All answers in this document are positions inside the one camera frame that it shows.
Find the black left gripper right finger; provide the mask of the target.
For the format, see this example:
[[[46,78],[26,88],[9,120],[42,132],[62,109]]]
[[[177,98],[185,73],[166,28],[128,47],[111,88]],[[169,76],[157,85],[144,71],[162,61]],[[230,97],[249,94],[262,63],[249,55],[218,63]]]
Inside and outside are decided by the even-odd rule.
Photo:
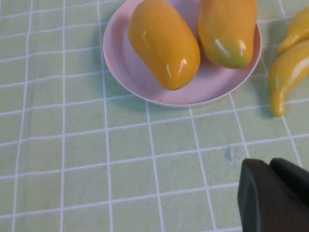
[[[283,158],[273,158],[269,165],[285,186],[309,207],[309,172]]]

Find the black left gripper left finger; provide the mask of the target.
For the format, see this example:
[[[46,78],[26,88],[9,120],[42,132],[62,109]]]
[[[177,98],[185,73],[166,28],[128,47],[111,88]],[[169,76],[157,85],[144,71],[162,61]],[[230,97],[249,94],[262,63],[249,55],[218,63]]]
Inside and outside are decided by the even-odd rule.
[[[307,232],[309,208],[259,159],[241,165],[238,206],[245,232]]]

